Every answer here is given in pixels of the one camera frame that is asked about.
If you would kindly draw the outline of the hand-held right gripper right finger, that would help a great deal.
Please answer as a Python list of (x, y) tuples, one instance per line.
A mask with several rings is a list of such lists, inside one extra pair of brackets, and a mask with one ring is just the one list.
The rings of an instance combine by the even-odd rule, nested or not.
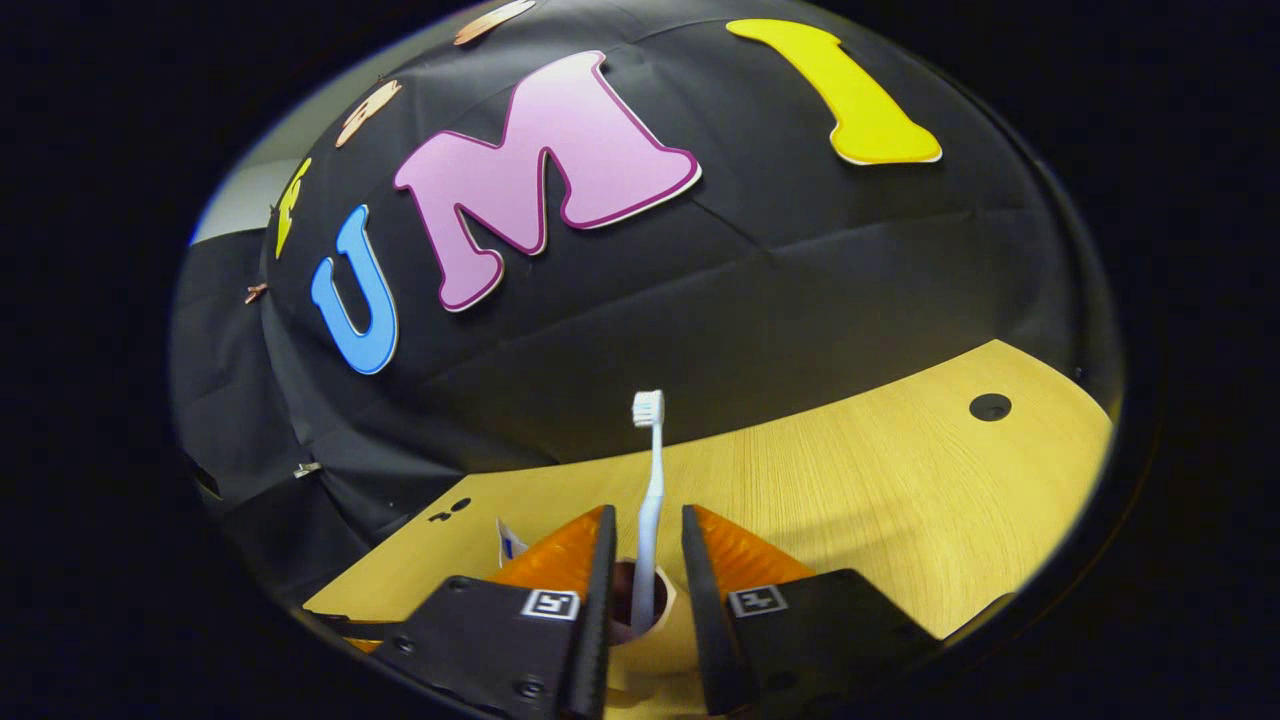
[(838, 716), (941, 651), (858, 571), (813, 571), (699, 505), (682, 550), (707, 711)]

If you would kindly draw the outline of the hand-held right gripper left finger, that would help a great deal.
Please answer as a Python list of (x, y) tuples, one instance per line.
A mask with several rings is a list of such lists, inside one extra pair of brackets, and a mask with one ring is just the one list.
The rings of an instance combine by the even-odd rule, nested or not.
[(602, 717), (616, 539), (602, 505), (489, 579), (445, 579), (399, 625), (399, 674), (480, 719)]

